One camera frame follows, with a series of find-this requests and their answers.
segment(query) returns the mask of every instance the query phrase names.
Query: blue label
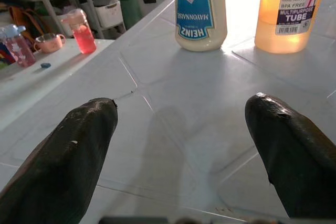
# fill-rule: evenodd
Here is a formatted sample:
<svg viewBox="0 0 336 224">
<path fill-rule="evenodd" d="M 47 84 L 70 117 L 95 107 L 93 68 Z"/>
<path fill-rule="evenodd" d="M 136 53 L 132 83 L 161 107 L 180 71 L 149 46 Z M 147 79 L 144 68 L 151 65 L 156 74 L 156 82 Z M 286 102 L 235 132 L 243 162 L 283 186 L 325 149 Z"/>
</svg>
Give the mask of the blue label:
<svg viewBox="0 0 336 224">
<path fill-rule="evenodd" d="M 214 28 L 210 0 L 176 0 L 178 34 L 189 40 L 208 37 L 208 28 Z"/>
</svg>

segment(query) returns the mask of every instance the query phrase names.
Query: orange bottle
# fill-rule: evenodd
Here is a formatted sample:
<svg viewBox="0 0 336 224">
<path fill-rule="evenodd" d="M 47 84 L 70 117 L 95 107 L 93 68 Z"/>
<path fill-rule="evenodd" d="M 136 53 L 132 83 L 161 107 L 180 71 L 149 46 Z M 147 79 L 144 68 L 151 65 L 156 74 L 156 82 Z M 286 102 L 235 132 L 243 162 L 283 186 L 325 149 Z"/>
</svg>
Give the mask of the orange bottle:
<svg viewBox="0 0 336 224">
<path fill-rule="evenodd" d="M 307 45 L 321 0 L 260 0 L 255 44 L 275 54 Z"/>
</svg>

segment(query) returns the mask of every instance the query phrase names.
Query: green container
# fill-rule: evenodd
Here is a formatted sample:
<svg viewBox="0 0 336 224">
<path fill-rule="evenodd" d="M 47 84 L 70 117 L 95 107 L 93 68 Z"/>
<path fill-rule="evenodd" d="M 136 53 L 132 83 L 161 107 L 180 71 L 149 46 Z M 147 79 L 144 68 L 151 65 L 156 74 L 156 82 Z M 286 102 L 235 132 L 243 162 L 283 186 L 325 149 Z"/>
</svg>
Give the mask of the green container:
<svg viewBox="0 0 336 224">
<path fill-rule="evenodd" d="M 120 0 L 120 5 L 126 29 L 130 29 L 143 18 L 138 0 Z"/>
</svg>

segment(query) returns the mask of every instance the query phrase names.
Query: white table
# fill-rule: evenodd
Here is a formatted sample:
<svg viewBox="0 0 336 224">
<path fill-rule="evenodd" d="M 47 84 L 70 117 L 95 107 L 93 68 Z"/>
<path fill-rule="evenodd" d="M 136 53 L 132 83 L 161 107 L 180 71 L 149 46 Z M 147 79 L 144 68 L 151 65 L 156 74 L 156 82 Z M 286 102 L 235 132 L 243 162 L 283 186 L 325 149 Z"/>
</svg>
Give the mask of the white table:
<svg viewBox="0 0 336 224">
<path fill-rule="evenodd" d="M 286 218 L 244 105 L 259 91 L 275 95 L 336 143 L 336 47 L 325 25 L 335 4 L 323 0 L 307 49 L 281 56 L 254 48 L 259 0 L 227 0 L 228 37 L 206 53 L 176 43 L 174 2 L 165 1 L 0 132 L 0 186 L 68 111 L 109 97 L 119 124 L 81 223 L 103 214 Z"/>
</svg>

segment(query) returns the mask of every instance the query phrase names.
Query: heinz mayonnaise bottle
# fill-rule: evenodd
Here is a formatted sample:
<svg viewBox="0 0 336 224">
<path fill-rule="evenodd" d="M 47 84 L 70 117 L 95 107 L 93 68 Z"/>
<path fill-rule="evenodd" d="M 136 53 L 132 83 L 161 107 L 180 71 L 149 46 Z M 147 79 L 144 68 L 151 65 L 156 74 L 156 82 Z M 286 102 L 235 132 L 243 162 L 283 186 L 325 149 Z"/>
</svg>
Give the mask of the heinz mayonnaise bottle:
<svg viewBox="0 0 336 224">
<path fill-rule="evenodd" d="M 175 10 L 175 38 L 183 48 L 220 48 L 227 35 L 225 0 L 175 0 Z"/>
<path fill-rule="evenodd" d="M 255 44 L 276 54 L 301 51 L 321 0 L 260 0 Z"/>
</svg>

